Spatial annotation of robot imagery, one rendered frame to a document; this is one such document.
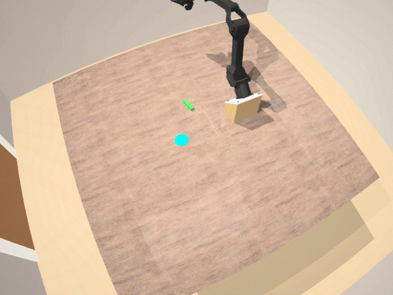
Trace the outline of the green rectangular post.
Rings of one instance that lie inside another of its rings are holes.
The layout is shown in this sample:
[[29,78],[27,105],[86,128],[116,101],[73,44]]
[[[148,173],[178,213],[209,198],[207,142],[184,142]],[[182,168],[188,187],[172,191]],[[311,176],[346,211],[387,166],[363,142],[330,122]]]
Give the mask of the green rectangular post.
[[186,99],[183,100],[183,103],[190,109],[190,111],[194,110],[194,107]]

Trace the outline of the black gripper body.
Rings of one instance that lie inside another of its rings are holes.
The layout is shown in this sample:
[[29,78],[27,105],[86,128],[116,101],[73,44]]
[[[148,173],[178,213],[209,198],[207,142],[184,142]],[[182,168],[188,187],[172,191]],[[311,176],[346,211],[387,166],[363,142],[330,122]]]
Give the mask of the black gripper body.
[[194,0],[183,0],[182,2],[184,3],[184,5],[185,4],[187,4],[187,5],[185,5],[185,9],[186,10],[191,10],[192,9],[192,7],[193,7],[193,5],[194,5],[194,2],[193,2]]

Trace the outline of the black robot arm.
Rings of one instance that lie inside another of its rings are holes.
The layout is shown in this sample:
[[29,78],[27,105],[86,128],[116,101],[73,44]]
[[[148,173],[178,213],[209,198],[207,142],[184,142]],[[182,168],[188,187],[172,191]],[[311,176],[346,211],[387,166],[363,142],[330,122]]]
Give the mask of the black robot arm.
[[[227,80],[231,87],[235,88],[235,99],[247,98],[251,93],[248,82],[251,81],[249,75],[243,68],[243,47],[244,38],[249,33],[249,20],[246,14],[240,9],[238,3],[231,0],[204,0],[212,1],[226,11],[226,22],[229,33],[232,36],[232,62],[227,66]],[[231,12],[236,12],[241,18],[231,20]]]

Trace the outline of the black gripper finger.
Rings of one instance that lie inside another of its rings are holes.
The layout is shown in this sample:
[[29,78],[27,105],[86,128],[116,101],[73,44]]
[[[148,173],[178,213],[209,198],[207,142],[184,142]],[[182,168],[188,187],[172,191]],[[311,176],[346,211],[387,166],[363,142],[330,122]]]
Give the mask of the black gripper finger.
[[175,2],[177,4],[180,4],[181,6],[184,7],[184,3],[182,2],[183,0],[171,0],[172,2]]

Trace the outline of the cyan circle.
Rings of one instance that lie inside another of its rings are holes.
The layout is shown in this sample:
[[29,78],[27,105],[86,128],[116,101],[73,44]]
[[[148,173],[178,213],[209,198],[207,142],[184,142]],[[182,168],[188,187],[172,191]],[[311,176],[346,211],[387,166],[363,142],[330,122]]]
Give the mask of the cyan circle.
[[180,134],[175,137],[175,143],[179,146],[185,146],[188,143],[189,139],[186,135]]

